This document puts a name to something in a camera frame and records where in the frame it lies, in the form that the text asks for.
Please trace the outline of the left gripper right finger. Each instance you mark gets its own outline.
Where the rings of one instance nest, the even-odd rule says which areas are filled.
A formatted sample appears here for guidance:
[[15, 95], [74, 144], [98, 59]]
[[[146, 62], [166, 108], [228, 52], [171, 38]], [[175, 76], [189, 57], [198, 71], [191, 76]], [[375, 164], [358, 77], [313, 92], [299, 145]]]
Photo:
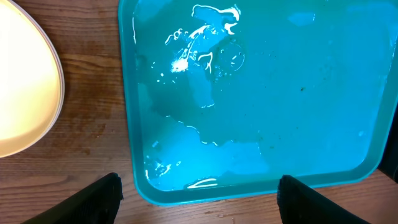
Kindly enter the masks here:
[[283, 224], [366, 223], [291, 175], [279, 180], [277, 204]]

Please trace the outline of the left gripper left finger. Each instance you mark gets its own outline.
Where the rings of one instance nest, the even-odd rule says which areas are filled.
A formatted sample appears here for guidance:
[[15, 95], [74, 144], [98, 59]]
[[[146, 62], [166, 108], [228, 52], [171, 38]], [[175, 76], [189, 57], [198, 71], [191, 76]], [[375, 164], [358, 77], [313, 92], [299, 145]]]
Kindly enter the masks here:
[[23, 224], [113, 224], [122, 199], [121, 178], [112, 172]]

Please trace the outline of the yellow-green plate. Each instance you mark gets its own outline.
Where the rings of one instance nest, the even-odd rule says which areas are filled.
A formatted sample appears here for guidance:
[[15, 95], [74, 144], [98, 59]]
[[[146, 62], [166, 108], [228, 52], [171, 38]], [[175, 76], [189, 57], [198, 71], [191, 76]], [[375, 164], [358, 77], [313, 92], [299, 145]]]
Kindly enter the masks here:
[[62, 65], [49, 37], [16, 2], [1, 0], [1, 157], [43, 138], [64, 96]]

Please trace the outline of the black plastic tray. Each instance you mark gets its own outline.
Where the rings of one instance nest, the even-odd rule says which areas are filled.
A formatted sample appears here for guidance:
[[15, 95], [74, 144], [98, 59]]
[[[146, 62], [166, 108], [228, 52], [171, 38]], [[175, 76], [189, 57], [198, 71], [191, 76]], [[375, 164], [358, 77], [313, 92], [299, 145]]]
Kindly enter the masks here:
[[384, 154], [378, 169], [395, 183], [398, 183], [398, 113], [394, 113], [391, 129], [385, 146]]

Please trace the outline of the teal plastic tray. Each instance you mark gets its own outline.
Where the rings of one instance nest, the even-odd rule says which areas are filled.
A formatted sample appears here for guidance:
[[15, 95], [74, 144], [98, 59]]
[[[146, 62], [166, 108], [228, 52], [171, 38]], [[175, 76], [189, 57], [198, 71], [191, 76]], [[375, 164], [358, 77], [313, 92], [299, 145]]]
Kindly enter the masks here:
[[365, 179], [397, 107], [396, 1], [121, 1], [134, 185], [156, 205]]

